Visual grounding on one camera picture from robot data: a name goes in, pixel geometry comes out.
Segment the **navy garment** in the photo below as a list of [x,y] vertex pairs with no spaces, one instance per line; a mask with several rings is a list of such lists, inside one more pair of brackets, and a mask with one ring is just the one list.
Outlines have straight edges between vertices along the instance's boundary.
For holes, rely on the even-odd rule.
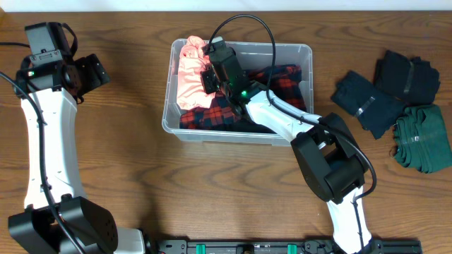
[[359,120],[376,140],[396,122],[403,113],[405,103],[376,89],[360,74],[349,71],[336,84],[331,96],[333,102]]

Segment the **pink garment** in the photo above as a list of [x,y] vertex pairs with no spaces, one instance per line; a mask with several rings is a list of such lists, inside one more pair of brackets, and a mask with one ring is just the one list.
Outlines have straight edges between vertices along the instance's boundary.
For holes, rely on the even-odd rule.
[[215,97],[206,94],[201,82],[201,72],[210,64],[209,56],[203,53],[205,46],[200,37],[190,36],[179,54],[177,104],[183,110],[207,109]]

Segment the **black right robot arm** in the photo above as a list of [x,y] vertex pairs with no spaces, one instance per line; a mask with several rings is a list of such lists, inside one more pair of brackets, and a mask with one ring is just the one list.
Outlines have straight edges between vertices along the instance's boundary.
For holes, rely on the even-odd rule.
[[335,114],[308,114],[284,102],[267,85],[252,81],[233,51],[211,52],[202,74],[207,92],[222,92],[233,112],[269,128],[290,142],[311,191],[326,202],[333,240],[344,253],[368,253],[371,234],[361,199],[369,160]]

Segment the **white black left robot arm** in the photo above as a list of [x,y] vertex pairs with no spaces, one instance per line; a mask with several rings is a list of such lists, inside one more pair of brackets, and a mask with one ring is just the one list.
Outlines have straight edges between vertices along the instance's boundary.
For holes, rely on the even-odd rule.
[[78,105],[110,78],[96,55],[76,58],[65,23],[25,28],[30,55],[11,80],[28,128],[29,181],[24,210],[8,218],[11,237],[29,253],[144,253],[143,233],[116,225],[89,201],[75,141]]

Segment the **dark green folded garment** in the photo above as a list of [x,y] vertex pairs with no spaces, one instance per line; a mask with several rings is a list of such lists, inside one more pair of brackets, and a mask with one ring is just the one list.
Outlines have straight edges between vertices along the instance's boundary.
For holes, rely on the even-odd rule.
[[434,104],[405,108],[396,120],[393,139],[393,158],[402,167],[432,174],[451,166],[446,124]]

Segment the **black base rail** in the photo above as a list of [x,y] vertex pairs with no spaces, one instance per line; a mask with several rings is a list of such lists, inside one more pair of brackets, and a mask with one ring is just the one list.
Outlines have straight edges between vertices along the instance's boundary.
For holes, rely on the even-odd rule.
[[[343,254],[334,241],[310,239],[307,241],[187,241],[170,239],[146,244],[149,253],[157,254]],[[419,241],[372,240],[362,253],[422,254]]]

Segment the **black garment with band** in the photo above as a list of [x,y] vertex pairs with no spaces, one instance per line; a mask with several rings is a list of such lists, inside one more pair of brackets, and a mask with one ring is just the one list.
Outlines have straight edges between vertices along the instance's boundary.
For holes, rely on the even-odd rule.
[[406,104],[432,104],[440,84],[439,72],[419,56],[409,59],[387,50],[376,62],[376,88]]

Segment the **clear plastic storage bin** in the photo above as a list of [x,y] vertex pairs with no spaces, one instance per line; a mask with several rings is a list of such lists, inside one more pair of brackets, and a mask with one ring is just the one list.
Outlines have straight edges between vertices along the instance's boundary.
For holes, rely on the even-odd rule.
[[[202,131],[189,130],[179,127],[179,120],[186,112],[177,104],[179,55],[185,39],[177,39],[172,43],[169,56],[169,69],[165,104],[162,114],[162,127],[174,134],[184,142],[226,142],[250,143],[272,146],[288,147],[290,143],[274,133],[246,133],[229,131]],[[238,61],[244,70],[262,69],[271,65],[272,45],[264,42],[228,42],[227,46],[233,48]],[[294,64],[302,69],[302,80],[298,85],[307,112],[314,113],[314,84],[313,84],[313,51],[306,44],[277,43],[275,63],[277,65]]]

